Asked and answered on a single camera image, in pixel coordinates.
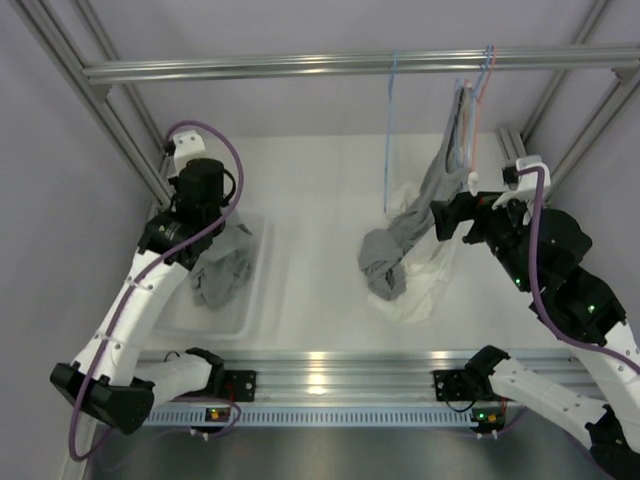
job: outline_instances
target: vertical post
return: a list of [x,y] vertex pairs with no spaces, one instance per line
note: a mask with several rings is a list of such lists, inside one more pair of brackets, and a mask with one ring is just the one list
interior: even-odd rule
[[[582,22],[580,30],[573,38],[572,43],[580,44],[588,42],[591,37],[593,37],[593,34],[602,22],[602,19],[604,18],[607,10],[611,7],[612,3],[613,0],[596,0],[587,14],[587,17]],[[538,102],[538,105],[531,117],[529,117],[529,120],[527,120],[527,124],[522,131],[522,141],[525,145],[529,142],[533,132],[540,124],[540,120],[542,120],[542,117],[544,117],[545,113],[548,111],[549,106],[557,97],[560,87],[567,79],[567,75],[567,70],[558,70],[553,74],[553,77],[551,77],[547,88],[542,94],[542,98]]]
[[33,33],[78,98],[105,132],[118,153],[133,167],[156,200],[168,206],[170,190],[159,172],[141,153],[107,102],[101,101],[82,73],[83,62],[60,21],[43,0],[10,0],[16,13]]
[[638,91],[640,91],[640,67],[616,72],[616,80],[578,131],[562,160],[551,172],[552,183],[547,198],[557,192],[569,173],[593,150],[609,130],[616,116]]
[[502,149],[507,156],[507,162],[515,162],[518,159],[518,153],[513,146],[511,135],[509,135],[509,130],[507,129],[507,127],[500,127],[498,129],[498,137],[500,139]]
[[[89,32],[89,35],[91,35],[105,58],[107,60],[120,60],[120,57],[113,46],[113,42],[109,38],[109,35],[102,25],[95,9],[91,3],[89,3],[89,0],[73,0],[72,3]],[[140,120],[140,123],[142,123],[147,130],[147,134],[153,139],[158,147],[162,147],[162,134],[160,133],[156,123],[153,121],[153,117],[151,117],[151,114],[149,113],[149,110],[144,104],[144,101],[136,87],[133,85],[123,85],[123,90],[127,100],[133,107],[138,120]]]

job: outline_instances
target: metal base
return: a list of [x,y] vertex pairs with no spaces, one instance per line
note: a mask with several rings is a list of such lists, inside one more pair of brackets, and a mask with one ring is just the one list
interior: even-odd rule
[[[441,407],[434,370],[462,368],[476,351],[217,351],[229,370],[255,370],[255,404],[268,407]],[[166,352],[146,352],[162,361]],[[527,368],[585,396],[602,398],[582,364],[564,349],[511,350]]]

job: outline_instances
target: metal rail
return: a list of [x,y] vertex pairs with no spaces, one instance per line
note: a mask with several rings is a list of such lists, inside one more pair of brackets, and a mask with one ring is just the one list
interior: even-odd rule
[[[87,28],[87,31],[93,38],[94,42],[102,52],[102,54],[111,61],[120,60],[118,53],[116,52],[113,42],[109,38],[100,18],[94,10],[89,0],[73,0],[72,1],[78,15],[82,19]],[[163,138],[158,126],[153,121],[153,117],[149,113],[140,93],[133,85],[123,86],[124,94],[131,104],[134,113],[138,117],[140,123],[147,130],[147,134],[154,140],[156,145],[161,148],[163,145]]]
[[118,153],[133,167],[158,202],[169,205],[168,185],[142,154],[110,102],[100,99],[82,74],[85,62],[53,9],[43,0],[11,0],[11,4]]
[[[613,2],[614,0],[596,0],[571,43],[576,45],[587,43],[602,23],[602,20]],[[560,87],[567,80],[568,74],[569,72],[566,70],[561,70],[554,73],[551,77],[542,98],[538,102],[534,112],[531,114],[531,117],[529,117],[529,120],[527,120],[524,130],[522,131],[522,141],[525,144],[531,139],[534,130],[540,123],[542,117],[548,111],[551,102],[553,102],[557,97]]]
[[640,91],[640,68],[616,75],[602,100],[578,131],[573,143],[556,168],[551,172],[553,182],[547,192],[551,198],[566,181],[569,174],[591,152],[630,100]]
[[[255,370],[256,404],[273,407],[434,407],[433,370],[461,368],[477,351],[408,353],[217,351],[230,370]],[[527,368],[575,392],[601,397],[563,349],[512,350]],[[166,352],[145,352],[161,362]]]
[[[398,73],[479,71],[483,49],[404,51],[398,53]],[[83,73],[92,85],[176,80],[221,80],[319,75],[388,74],[393,52],[328,55],[265,55],[140,62],[98,62]],[[498,48],[495,70],[632,68],[640,64],[640,46],[568,45]]]

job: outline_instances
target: black bracket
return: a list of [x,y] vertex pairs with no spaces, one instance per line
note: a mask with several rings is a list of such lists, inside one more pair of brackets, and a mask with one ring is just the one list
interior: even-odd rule
[[256,394],[256,378],[255,370],[226,370],[222,381],[222,398],[252,403]]
[[436,400],[439,402],[472,402],[477,400],[476,393],[466,380],[462,368],[451,370],[434,370],[433,385]]
[[506,352],[487,345],[463,369],[434,370],[436,399],[441,402],[499,399],[491,389],[489,377],[493,375],[495,366],[508,358]]

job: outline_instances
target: horizontal bar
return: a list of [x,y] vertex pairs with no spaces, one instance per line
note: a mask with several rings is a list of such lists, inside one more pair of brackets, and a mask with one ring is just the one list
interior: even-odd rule
[[[407,353],[216,351],[229,370],[255,370],[256,404],[296,407],[442,406],[432,372],[461,368],[476,351]],[[145,352],[145,362],[166,352]],[[599,396],[582,364],[562,349],[512,350],[527,368],[586,396]]]
[[[545,70],[579,68],[627,68],[640,64],[640,46],[568,45],[556,47],[498,48],[496,70]],[[393,52],[327,55],[276,55],[214,58],[99,62],[84,68],[94,85],[146,81],[274,78],[317,75],[388,74]],[[475,50],[403,51],[396,62],[398,73],[479,71],[486,52]]]

